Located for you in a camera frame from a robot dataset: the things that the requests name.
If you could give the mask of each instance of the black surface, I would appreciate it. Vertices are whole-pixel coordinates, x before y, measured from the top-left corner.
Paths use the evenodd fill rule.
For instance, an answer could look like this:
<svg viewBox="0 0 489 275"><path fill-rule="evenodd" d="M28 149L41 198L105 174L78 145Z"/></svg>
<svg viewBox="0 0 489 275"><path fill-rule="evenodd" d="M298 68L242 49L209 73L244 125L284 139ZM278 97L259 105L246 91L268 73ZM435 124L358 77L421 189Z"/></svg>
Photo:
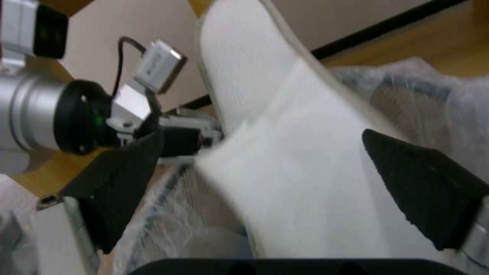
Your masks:
<svg viewBox="0 0 489 275"><path fill-rule="evenodd" d="M337 54L348 48L355 47L361 43L377 38L395 29L404 27L425 17L440 12L446 8L452 7L466 0L433 0L426 4L420 5L392 18L377 23L371 27L363 29L352 35L329 43L313 50L311 53L317 59L323 59Z"/></svg>
<svg viewBox="0 0 489 275"><path fill-rule="evenodd" d="M365 130L362 139L406 219L438 250L459 249L489 186L437 150L373 130Z"/></svg>
<svg viewBox="0 0 489 275"><path fill-rule="evenodd" d="M68 17L40 4L36 14L33 52L36 56L60 59L65 55Z"/></svg>
<svg viewBox="0 0 489 275"><path fill-rule="evenodd" d="M145 265L130 275L153 274L321 274L321 275L462 275L464 273L426 260L210 260L171 259Z"/></svg>
<svg viewBox="0 0 489 275"><path fill-rule="evenodd" d="M115 131L105 124L110 111L111 98L100 85L83 80L69 83L60 97L54 117L54 136L59 148L64 152L86 155L98 145L118 144Z"/></svg>
<svg viewBox="0 0 489 275"><path fill-rule="evenodd" d="M200 130L183 128L165 128L165 148L162 158L194 156L200 150Z"/></svg>
<svg viewBox="0 0 489 275"><path fill-rule="evenodd" d="M143 197L163 150L164 133L154 133L100 154L61 192L77 198L91 240L110 253Z"/></svg>

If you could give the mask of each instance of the black trim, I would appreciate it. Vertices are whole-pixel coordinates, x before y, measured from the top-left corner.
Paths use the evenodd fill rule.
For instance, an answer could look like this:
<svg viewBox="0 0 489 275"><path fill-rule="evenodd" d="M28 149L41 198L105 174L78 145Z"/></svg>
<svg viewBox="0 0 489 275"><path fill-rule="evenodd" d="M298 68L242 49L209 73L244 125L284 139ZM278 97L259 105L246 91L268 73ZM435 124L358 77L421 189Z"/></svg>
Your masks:
<svg viewBox="0 0 489 275"><path fill-rule="evenodd" d="M377 23L371 27L358 31L352 35L336 40L332 43L312 50L311 53L316 59L323 59L334 54L337 54L343 50L355 47L361 43L367 42L379 36L382 36L395 29L404 27L411 23L417 22L430 15L438 13L444 9L450 8L457 4L460 4L467 0L433 0L426 4L412 8L401 14L398 14L392 18ZM212 101L209 95L199 97L193 101L183 104L182 107L196 110L208 105L211 105ZM174 114L175 109L169 111L169 114Z"/></svg>

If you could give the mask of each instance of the silver metal cylinder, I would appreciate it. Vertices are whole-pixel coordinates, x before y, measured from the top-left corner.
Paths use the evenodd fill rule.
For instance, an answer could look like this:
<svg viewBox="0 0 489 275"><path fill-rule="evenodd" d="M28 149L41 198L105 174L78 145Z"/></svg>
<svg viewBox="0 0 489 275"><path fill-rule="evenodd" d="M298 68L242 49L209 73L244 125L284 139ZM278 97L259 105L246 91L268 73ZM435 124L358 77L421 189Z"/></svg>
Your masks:
<svg viewBox="0 0 489 275"><path fill-rule="evenodd" d="M11 129L20 145L28 150L58 150L54 116L66 83L38 74L19 78L11 105Z"/></svg>
<svg viewBox="0 0 489 275"><path fill-rule="evenodd" d="M0 173L23 172L37 153L58 149L54 117L66 85L26 70L0 72Z"/></svg>

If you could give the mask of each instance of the wooden table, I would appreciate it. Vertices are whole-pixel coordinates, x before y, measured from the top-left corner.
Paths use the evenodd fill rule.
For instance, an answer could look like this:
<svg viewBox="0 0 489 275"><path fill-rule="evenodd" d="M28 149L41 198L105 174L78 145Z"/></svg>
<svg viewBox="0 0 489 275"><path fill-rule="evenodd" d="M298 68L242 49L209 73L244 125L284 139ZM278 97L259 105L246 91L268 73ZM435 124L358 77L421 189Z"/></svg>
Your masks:
<svg viewBox="0 0 489 275"><path fill-rule="evenodd" d="M419 56L444 74L489 73L489 4L466 1L323 59L330 66L379 66Z"/></svg>

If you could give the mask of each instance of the wooden edge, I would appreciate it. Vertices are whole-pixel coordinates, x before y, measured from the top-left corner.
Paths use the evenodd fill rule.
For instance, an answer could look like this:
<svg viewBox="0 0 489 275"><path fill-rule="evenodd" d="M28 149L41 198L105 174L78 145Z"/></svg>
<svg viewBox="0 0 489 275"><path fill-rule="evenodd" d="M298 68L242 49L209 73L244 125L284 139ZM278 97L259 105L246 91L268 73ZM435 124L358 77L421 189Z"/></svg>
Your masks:
<svg viewBox="0 0 489 275"><path fill-rule="evenodd" d="M71 17L94 0L39 0L40 3L50 6Z"/></svg>
<svg viewBox="0 0 489 275"><path fill-rule="evenodd" d="M188 0L190 6L195 12L195 15L197 15L197 18L199 18L205 12L212 1L213 0Z"/></svg>

